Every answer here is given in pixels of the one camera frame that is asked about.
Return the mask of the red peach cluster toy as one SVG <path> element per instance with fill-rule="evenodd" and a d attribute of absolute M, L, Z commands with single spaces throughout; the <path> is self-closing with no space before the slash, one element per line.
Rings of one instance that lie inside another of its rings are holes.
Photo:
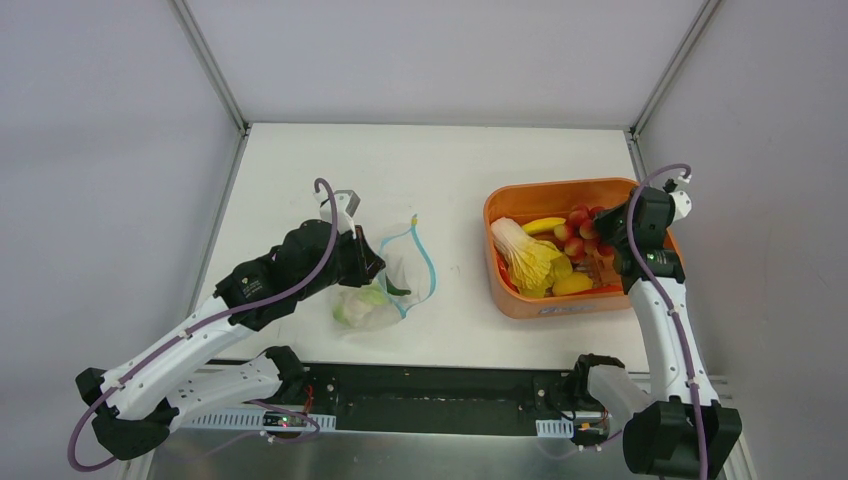
<path fill-rule="evenodd" d="M 605 211 L 602 206 L 578 205 L 564 221 L 554 226 L 554 243 L 573 265 L 583 263 L 589 257 L 612 258 L 614 249 L 601 240 L 594 220 Z"/>

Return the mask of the white cauliflower toy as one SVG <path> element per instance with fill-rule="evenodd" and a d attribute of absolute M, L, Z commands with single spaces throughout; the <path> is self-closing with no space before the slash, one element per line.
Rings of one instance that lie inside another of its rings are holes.
<path fill-rule="evenodd" d="M 379 284 L 337 288 L 331 313 L 339 324 L 357 330 L 382 329 L 402 320 L 401 312 Z"/>

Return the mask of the green cucumber toy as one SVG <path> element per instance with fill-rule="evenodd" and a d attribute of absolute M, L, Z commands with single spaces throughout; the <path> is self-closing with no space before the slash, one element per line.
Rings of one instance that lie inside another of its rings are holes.
<path fill-rule="evenodd" d="M 383 272 L 380 278 L 380 282 L 383 290 L 389 296 L 406 297 L 412 294 L 412 289 L 409 285 L 409 282 L 406 280 L 405 275 L 402 273 L 396 273 L 392 275 L 388 272 Z"/>

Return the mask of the clear zip top bag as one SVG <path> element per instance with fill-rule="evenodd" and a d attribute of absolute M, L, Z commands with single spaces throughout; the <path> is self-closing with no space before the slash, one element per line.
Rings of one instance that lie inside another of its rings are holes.
<path fill-rule="evenodd" d="M 375 279 L 363 287 L 339 287 L 333 297 L 332 318 L 347 331 L 391 327 L 436 291 L 435 265 L 420 238 L 416 214 L 386 230 L 376 253 L 385 266 Z"/>

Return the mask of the orange plastic basket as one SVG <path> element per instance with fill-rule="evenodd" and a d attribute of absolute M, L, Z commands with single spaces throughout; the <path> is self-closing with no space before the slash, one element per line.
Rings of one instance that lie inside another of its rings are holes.
<path fill-rule="evenodd" d="M 565 218 L 578 205 L 602 206 L 605 210 L 611 209 L 624 203 L 631 190 L 636 187 L 638 185 L 633 180 L 601 178 L 513 185 L 502 187 L 492 193 L 484 204 L 483 220 L 491 291 L 498 309 L 514 319 L 534 319 L 632 307 L 629 298 L 623 292 L 621 279 L 614 270 L 614 256 L 612 258 L 589 257 L 579 265 L 572 264 L 574 272 L 585 273 L 593 279 L 594 288 L 591 290 L 568 296 L 554 296 L 552 291 L 548 291 L 543 298 L 530 298 L 512 292 L 506 287 L 498 273 L 496 264 L 498 252 L 494 246 L 490 225 L 500 218 L 510 218 L 521 227 L 525 223 L 540 218 Z M 668 229 L 666 244 L 675 250 L 682 260 L 676 242 Z M 553 232 L 532 237 L 551 242 L 560 250 L 554 243 Z"/>

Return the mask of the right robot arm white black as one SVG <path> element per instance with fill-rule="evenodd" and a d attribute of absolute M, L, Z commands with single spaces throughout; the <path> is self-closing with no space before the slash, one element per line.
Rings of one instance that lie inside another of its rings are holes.
<path fill-rule="evenodd" d="M 667 229 L 691 208 L 684 192 L 636 187 L 595 220 L 614 249 L 614 269 L 636 313 L 650 371 L 642 390 L 621 361 L 585 354 L 563 381 L 573 405 L 600 405 L 622 427 L 625 464 L 635 474 L 715 479 L 742 433 L 704 371 L 688 316 L 682 260 Z"/>

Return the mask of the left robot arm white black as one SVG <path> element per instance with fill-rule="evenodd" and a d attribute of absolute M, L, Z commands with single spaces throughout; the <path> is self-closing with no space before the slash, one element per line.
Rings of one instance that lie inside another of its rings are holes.
<path fill-rule="evenodd" d="M 361 226 L 332 233 L 307 220 L 268 253 L 237 265 L 178 327 L 111 370 L 87 368 L 75 382 L 98 443 L 116 460 L 140 457 L 191 420 L 234 403 L 304 394 L 306 373 L 291 348 L 269 347 L 232 370 L 192 374 L 231 345 L 340 285 L 368 286 L 386 266 Z"/>

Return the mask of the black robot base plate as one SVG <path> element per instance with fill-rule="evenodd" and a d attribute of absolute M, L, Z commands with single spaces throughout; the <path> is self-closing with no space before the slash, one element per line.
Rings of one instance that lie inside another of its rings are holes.
<path fill-rule="evenodd" d="M 536 436 L 573 427 L 576 443 L 613 432 L 596 401 L 566 389 L 567 371 L 308 363 L 268 397 L 331 415 L 342 431 Z"/>

